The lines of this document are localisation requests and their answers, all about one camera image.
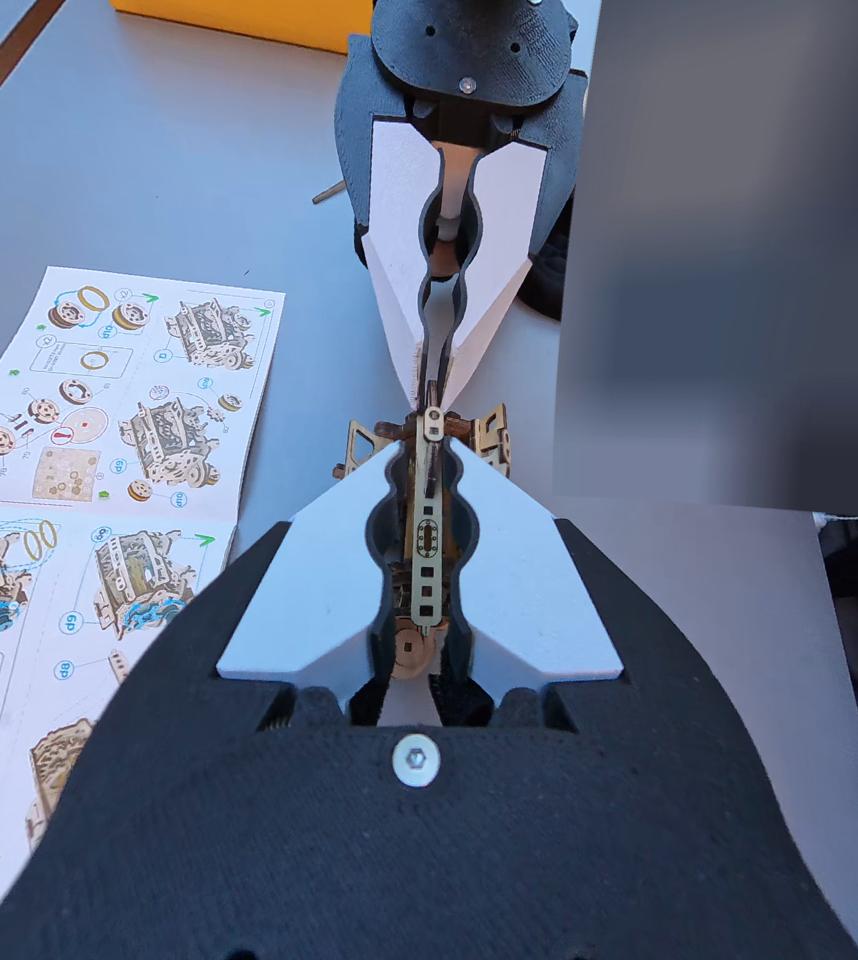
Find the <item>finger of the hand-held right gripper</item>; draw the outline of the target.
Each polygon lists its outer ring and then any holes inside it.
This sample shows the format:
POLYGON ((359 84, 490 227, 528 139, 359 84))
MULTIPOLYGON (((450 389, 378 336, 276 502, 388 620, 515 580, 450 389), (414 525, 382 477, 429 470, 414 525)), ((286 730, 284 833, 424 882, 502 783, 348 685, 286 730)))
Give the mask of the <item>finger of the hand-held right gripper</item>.
POLYGON ((458 323, 443 351, 443 410, 467 385, 531 268, 545 160, 543 149, 512 141, 473 168, 466 198, 478 230, 460 272, 458 323))
POLYGON ((411 124, 375 120, 363 249, 392 364, 412 410, 425 380, 423 304, 430 266, 424 226, 442 186, 443 158, 411 124))

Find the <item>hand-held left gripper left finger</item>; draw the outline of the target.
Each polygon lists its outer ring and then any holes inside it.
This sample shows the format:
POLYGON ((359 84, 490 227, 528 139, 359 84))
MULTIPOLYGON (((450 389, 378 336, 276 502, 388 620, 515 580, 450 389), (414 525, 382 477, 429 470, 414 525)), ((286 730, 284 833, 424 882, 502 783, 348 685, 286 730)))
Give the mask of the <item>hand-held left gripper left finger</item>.
POLYGON ((291 522, 218 662, 219 676, 384 693, 396 657, 390 564, 401 556, 406 449, 375 454, 291 522))

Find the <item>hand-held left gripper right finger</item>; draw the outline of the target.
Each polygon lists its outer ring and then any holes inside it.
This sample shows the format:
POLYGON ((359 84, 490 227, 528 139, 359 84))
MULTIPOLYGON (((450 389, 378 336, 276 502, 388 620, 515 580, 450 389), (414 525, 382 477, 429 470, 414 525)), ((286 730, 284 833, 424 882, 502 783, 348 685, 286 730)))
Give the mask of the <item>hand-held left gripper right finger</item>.
POLYGON ((444 726, 486 726, 511 690, 611 680, 623 663, 553 515, 461 442, 443 482, 459 550, 430 690, 444 726))

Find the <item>wooden slotted strip part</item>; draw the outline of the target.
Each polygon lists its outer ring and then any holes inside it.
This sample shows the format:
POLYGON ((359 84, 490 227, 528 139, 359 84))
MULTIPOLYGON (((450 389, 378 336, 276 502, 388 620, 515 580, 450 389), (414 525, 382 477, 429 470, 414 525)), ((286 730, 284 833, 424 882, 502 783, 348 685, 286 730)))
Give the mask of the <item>wooden slotted strip part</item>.
POLYGON ((426 638, 442 619, 444 417, 436 393, 432 381, 416 417, 410 496, 411 620, 426 638))

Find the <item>wooden mechanical model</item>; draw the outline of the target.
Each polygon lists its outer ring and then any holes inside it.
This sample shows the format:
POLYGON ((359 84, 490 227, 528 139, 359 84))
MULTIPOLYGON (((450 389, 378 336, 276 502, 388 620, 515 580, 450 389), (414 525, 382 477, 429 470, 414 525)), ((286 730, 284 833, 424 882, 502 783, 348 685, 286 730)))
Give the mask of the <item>wooden mechanical model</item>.
MULTIPOLYGON (((510 448, 504 404, 496 405, 486 416, 474 420, 464 419, 454 412, 441 411, 441 413, 444 417, 444 437, 462 442, 504 477, 509 475, 510 448)), ((402 466, 401 462, 396 463, 395 484, 399 496, 397 501, 398 539, 388 554, 392 576, 396 643, 395 663, 391 676, 399 680, 411 680, 425 672, 435 653, 441 648, 449 627, 452 572, 463 553, 459 540, 452 530, 452 499, 449 483, 454 477, 454 471, 445 465, 442 448, 444 514, 442 619, 431 634, 425 637, 411 620, 409 522, 417 416, 418 414, 411 413, 401 424, 381 421, 372 430, 363 427, 356 420, 351 420, 344 462, 337 463, 332 470, 334 478, 343 479, 394 441, 404 442, 406 445, 407 465, 402 466)))

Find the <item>black round mesh object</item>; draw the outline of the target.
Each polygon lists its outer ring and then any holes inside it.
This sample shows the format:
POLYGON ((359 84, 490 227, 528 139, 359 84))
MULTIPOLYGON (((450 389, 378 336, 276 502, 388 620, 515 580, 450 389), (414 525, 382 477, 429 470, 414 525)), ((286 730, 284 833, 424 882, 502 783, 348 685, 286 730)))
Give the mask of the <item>black round mesh object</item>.
POLYGON ((562 314, 568 243, 569 227, 556 222, 518 291, 525 306, 556 321, 562 314))

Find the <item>white instruction booklet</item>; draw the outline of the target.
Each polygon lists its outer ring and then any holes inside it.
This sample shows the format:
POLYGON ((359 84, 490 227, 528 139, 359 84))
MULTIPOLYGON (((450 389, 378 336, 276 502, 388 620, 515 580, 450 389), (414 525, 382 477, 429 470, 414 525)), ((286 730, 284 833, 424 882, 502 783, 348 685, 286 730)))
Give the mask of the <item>white instruction booklet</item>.
POLYGON ((222 570, 284 295, 51 267, 0 360, 0 901, 222 570))

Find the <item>yellow plastic bin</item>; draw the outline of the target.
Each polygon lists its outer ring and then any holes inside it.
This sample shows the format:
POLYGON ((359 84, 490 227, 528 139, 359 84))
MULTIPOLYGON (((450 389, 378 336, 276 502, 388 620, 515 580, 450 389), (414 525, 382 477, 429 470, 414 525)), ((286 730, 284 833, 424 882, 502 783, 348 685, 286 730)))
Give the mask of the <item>yellow plastic bin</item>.
POLYGON ((345 54, 373 1, 112 1, 119 12, 345 54))

